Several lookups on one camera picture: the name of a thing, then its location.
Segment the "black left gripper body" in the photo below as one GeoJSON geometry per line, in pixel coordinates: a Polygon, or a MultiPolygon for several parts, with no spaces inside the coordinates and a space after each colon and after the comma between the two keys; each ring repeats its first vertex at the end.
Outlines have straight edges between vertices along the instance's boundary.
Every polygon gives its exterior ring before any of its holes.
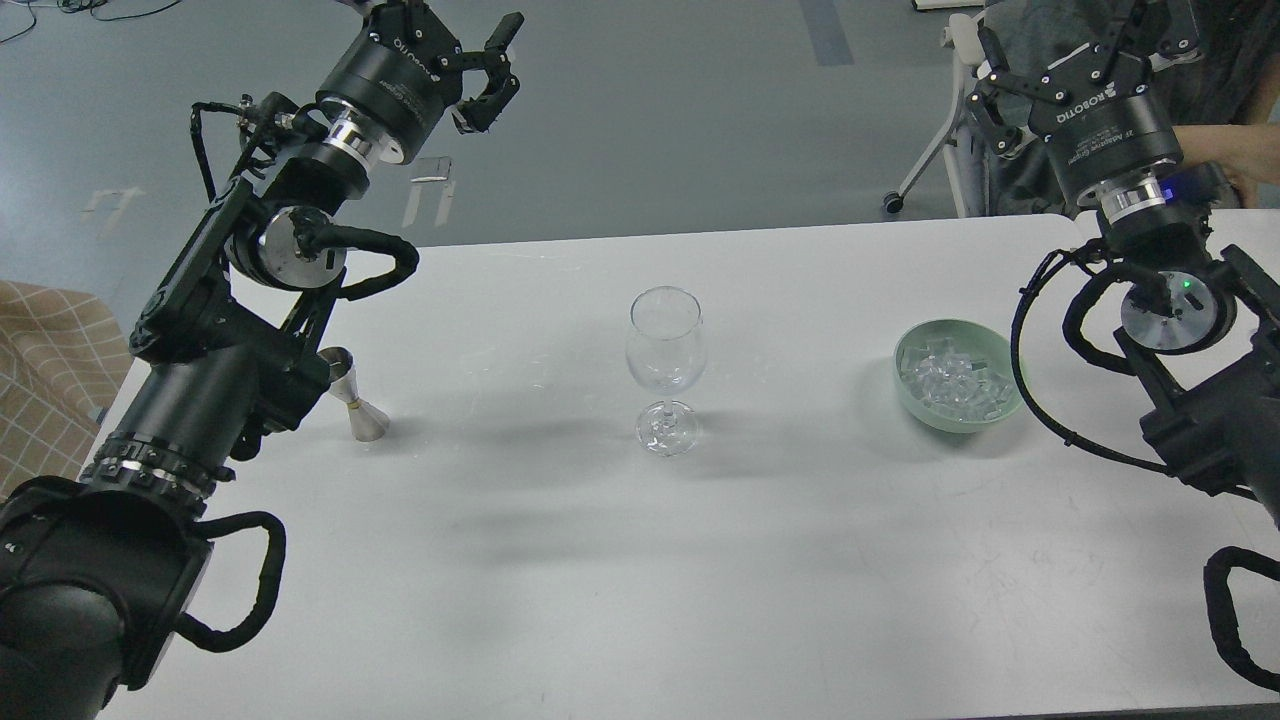
{"type": "Polygon", "coordinates": [[[461,100],[460,42],[425,1],[374,6],[316,91],[329,117],[353,108],[388,137],[381,159],[412,161],[447,108],[461,100]]]}

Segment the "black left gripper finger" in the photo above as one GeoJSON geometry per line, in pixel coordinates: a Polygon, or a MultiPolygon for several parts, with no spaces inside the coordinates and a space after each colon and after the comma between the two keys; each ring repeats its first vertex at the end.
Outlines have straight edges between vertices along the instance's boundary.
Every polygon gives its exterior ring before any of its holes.
{"type": "Polygon", "coordinates": [[[486,85],[475,97],[461,100],[451,109],[454,127],[461,135],[484,133],[520,91],[520,81],[511,69],[509,45],[524,26],[525,15],[512,12],[503,15],[483,50],[463,53],[457,47],[452,54],[436,58],[442,76],[483,70],[486,85]]]}

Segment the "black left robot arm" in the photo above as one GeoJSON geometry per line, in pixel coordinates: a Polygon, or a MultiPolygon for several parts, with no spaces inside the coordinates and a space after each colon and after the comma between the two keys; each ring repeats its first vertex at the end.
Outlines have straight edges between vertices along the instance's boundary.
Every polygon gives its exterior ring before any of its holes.
{"type": "Polygon", "coordinates": [[[335,384],[321,354],[337,302],[408,279],[419,251],[335,223],[372,167],[406,165],[452,115],[490,128],[520,90],[504,15],[477,51],[425,1],[364,4],[355,41],[300,105],[233,106],[241,154],[140,314],[148,364],[120,424],[74,480],[36,477],[3,505],[3,716],[93,719],[147,684],[174,637],[225,653],[279,596],[287,534],[251,511],[206,519],[266,436],[296,430],[335,384]]]}

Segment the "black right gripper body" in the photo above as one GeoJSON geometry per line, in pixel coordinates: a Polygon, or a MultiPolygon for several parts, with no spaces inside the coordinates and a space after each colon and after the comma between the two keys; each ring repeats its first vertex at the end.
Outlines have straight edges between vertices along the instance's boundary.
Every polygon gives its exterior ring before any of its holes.
{"type": "Polygon", "coordinates": [[[1030,105],[1028,123],[1052,138],[1038,146],[1038,178],[1021,178],[1027,213],[1140,213],[1169,202],[1161,181],[1183,159],[1169,114],[1155,97],[1149,64],[1121,55],[1110,79],[1091,82],[1094,44],[1046,70],[1053,101],[1030,105]]]}

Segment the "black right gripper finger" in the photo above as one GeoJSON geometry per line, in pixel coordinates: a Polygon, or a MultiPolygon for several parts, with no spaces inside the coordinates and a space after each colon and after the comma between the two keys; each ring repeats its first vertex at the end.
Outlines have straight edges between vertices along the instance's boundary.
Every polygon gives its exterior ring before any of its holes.
{"type": "Polygon", "coordinates": [[[1000,110],[1000,99],[1018,96],[1033,105],[1051,104],[1051,74],[1046,69],[1036,77],[1011,72],[996,32],[980,26],[975,36],[982,63],[975,73],[975,87],[966,100],[966,110],[982,138],[995,155],[1005,159],[1018,158],[1030,146],[1047,145],[1052,138],[1048,131],[1034,129],[1030,123],[1015,126],[1007,122],[1000,110]]]}
{"type": "Polygon", "coordinates": [[[1094,44],[1091,82],[1110,79],[1119,58],[1146,60],[1151,72],[1198,61],[1201,24],[1190,1],[1120,1],[1094,44]]]}

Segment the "person's bare hand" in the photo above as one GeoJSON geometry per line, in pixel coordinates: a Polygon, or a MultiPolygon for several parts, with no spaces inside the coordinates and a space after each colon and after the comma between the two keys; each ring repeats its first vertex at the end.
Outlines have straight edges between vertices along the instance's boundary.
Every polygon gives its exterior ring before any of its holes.
{"type": "Polygon", "coordinates": [[[1260,208],[1261,184],[1279,183],[1279,126],[1229,126],[1219,160],[1244,209],[1260,208]]]}

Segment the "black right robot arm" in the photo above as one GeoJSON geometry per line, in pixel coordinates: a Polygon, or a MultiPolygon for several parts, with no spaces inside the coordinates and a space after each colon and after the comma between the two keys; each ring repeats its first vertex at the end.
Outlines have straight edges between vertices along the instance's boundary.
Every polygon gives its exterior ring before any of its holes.
{"type": "Polygon", "coordinates": [[[1277,183],[1275,1],[991,1],[966,99],[997,215],[1097,213],[1101,263],[1062,323],[1087,363],[1135,377],[1162,471],[1277,514],[1277,283],[1210,205],[1277,183]]]}

